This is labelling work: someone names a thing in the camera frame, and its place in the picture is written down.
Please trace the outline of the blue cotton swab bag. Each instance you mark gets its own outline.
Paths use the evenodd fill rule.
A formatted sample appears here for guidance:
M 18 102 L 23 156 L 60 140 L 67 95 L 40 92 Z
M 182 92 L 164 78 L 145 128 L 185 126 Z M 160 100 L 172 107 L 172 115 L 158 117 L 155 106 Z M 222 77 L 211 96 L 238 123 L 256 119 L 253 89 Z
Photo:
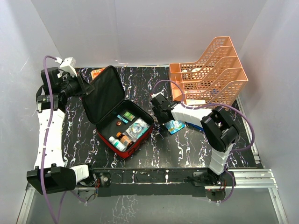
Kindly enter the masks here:
M 164 123 L 164 126 L 166 127 L 166 129 L 171 135 L 185 128 L 184 122 L 178 120 L 171 120 L 167 123 Z

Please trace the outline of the teal round tape packet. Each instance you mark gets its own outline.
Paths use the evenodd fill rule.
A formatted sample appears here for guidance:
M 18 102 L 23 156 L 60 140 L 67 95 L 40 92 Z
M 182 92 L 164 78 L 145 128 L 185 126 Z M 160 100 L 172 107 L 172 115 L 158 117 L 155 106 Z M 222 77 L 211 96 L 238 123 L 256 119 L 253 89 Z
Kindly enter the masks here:
M 137 141 L 148 130 L 149 124 L 143 119 L 138 118 L 132 125 L 126 129 L 126 133 L 133 141 Z

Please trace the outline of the green wind oil box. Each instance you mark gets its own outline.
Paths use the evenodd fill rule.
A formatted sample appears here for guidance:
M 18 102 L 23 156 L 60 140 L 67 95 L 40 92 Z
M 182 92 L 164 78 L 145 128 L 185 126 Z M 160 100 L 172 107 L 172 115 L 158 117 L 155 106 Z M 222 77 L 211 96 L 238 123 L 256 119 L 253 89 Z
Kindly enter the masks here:
M 135 116 L 133 114 L 131 114 L 130 112 L 126 111 L 123 115 L 126 119 L 128 119 L 129 121 L 133 121 Z

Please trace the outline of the small teal packet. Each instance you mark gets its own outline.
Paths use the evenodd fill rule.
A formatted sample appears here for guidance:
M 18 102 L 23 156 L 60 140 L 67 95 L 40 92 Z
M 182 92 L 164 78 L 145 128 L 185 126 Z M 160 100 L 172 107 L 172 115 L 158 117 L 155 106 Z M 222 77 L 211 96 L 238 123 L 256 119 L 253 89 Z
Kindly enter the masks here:
M 124 124 L 128 123 L 128 120 L 126 120 L 125 118 L 123 118 L 121 115 L 117 115 L 117 118 L 122 121 Z

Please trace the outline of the red black medicine case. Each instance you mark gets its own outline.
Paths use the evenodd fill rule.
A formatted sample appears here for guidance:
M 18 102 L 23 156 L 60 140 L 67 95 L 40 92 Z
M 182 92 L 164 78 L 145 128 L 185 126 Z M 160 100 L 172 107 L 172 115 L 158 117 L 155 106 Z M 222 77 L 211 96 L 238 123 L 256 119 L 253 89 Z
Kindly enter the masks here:
M 154 127 L 153 118 L 137 104 L 125 99 L 125 91 L 120 76 L 114 66 L 110 65 L 106 67 L 91 81 L 91 85 L 94 86 L 94 91 L 82 97 L 82 104 L 88 120 L 96 126 L 99 137 L 110 149 L 121 158 L 129 157 L 150 136 Z M 129 121 L 123 116 L 126 111 L 135 116 L 133 121 Z M 121 115 L 128 120 L 128 123 L 124 124 L 117 118 L 117 115 Z M 127 147 L 126 151 L 120 152 L 109 142 L 109 137 L 113 136 L 117 139 L 116 134 L 118 132 L 125 133 L 129 137 L 126 129 L 138 118 L 143 119 L 149 124 L 148 130 L 141 138 L 134 141 L 130 147 Z M 117 121 L 121 122 L 120 126 L 116 125 Z

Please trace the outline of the brown medicine bottle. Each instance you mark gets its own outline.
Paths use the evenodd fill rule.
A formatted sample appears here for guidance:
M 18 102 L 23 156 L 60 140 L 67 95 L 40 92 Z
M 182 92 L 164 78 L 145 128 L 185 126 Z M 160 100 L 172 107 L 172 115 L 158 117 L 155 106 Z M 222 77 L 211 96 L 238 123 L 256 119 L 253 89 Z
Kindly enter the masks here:
M 126 147 L 130 147 L 134 143 L 125 133 L 118 132 L 116 137 Z

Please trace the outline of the white green pill bottle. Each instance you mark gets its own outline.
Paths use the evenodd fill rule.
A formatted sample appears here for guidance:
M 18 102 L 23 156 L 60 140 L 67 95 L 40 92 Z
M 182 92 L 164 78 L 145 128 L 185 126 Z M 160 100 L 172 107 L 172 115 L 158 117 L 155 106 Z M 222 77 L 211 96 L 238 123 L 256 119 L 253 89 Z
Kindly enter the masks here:
M 120 152 L 126 151 L 127 147 L 124 144 L 122 144 L 118 139 L 111 136 L 108 140 Z

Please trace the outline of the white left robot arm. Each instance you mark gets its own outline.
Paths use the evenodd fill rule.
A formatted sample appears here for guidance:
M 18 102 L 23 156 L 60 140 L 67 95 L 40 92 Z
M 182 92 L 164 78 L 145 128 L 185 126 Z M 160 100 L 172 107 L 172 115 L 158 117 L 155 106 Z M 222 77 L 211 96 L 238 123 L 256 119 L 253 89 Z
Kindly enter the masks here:
M 87 164 L 67 168 L 62 157 L 62 128 L 69 98 L 88 96 L 93 90 L 74 68 L 73 57 L 55 58 L 58 67 L 41 70 L 42 86 L 36 93 L 39 119 L 39 146 L 34 168 L 27 172 L 27 181 L 40 193 L 47 194 L 75 189 L 82 183 L 92 186 L 96 174 Z

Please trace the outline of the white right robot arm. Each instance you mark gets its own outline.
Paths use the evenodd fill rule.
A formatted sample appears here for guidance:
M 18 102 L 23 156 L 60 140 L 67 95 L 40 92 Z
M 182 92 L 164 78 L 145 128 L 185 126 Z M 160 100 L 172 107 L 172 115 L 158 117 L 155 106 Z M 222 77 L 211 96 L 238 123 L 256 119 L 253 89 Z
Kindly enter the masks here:
M 213 185 L 225 180 L 225 168 L 239 129 L 221 106 L 214 109 L 188 106 L 178 101 L 168 100 L 162 93 L 152 94 L 153 112 L 159 123 L 171 120 L 182 121 L 201 127 L 212 147 L 211 161 L 208 166 L 208 179 Z

